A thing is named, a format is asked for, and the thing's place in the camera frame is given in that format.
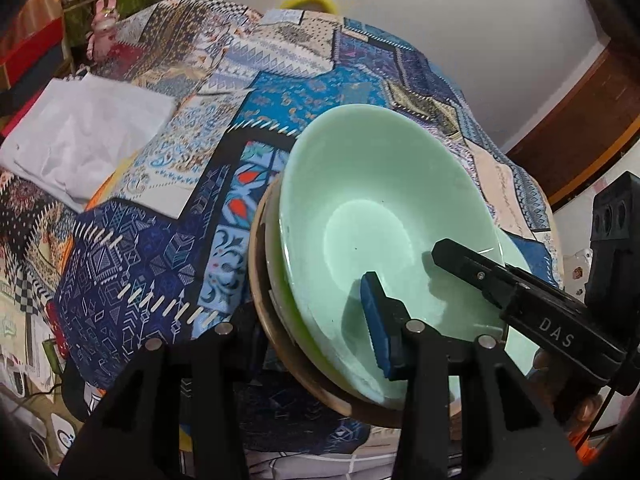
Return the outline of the person right hand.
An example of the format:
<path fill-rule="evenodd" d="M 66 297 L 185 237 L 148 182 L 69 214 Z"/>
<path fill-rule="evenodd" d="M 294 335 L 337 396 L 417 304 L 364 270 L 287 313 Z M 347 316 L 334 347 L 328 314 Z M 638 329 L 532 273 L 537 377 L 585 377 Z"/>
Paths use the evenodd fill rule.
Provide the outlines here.
<path fill-rule="evenodd" d="M 602 406 L 593 381 L 554 353 L 538 349 L 527 379 L 568 434 L 586 430 Z"/>

